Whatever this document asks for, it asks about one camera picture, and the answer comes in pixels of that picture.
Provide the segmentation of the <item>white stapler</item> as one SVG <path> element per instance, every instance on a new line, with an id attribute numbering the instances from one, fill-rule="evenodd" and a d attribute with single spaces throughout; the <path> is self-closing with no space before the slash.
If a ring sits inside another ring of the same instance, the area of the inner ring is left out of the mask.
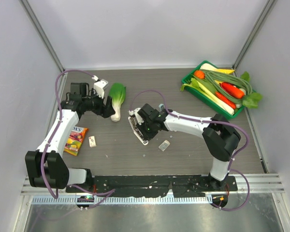
<path id="1" fill-rule="evenodd" d="M 135 117 L 129 116 L 128 117 L 128 121 L 129 124 L 131 126 L 131 129 L 134 133 L 134 135 L 139 139 L 139 141 L 143 144 L 143 145 L 147 145 L 148 144 L 148 140 L 145 140 L 143 137 L 143 134 L 139 131 L 139 129 L 137 128 L 137 121 L 135 120 Z"/>

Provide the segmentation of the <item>staples box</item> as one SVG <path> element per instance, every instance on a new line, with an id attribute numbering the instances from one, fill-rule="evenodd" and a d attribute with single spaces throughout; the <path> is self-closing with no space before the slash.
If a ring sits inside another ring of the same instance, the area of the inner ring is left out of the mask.
<path id="1" fill-rule="evenodd" d="M 96 147 L 97 146 L 95 136 L 90 136 L 88 138 L 88 141 L 89 141 L 89 147 Z"/>

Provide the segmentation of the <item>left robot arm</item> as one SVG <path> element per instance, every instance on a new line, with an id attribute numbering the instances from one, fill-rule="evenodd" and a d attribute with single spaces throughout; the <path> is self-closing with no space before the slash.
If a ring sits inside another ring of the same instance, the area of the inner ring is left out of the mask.
<path id="1" fill-rule="evenodd" d="M 88 83 L 71 83 L 48 135 L 35 151 L 25 155 L 32 187 L 64 189 L 75 184 L 83 193 L 92 190 L 90 169 L 68 168 L 62 156 L 72 130 L 85 112 L 93 112 L 103 118 L 115 114 L 112 97 L 104 96 L 107 86 L 108 82 L 103 79 L 94 83 L 93 88 Z"/>

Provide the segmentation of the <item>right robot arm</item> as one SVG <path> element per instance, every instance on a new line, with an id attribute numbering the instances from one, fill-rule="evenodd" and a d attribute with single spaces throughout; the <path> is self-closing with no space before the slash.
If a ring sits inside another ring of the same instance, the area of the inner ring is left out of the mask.
<path id="1" fill-rule="evenodd" d="M 208 175 L 209 187 L 215 191 L 225 187 L 231 156 L 238 147 L 241 136 L 234 127 L 226 125 L 228 120 L 224 116 L 187 116 L 176 111 L 167 112 L 166 109 L 158 111 L 146 103 L 130 113 L 129 121 L 134 134 L 144 145 L 160 131 L 178 131 L 204 139 L 213 156 Z"/>

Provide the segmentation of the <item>staples tray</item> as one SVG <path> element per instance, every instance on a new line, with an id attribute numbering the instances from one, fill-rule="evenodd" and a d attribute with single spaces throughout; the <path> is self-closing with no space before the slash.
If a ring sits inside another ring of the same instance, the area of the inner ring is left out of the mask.
<path id="1" fill-rule="evenodd" d="M 160 145 L 159 149 L 161 151 L 165 151 L 170 146 L 170 142 L 168 140 L 164 140 Z"/>

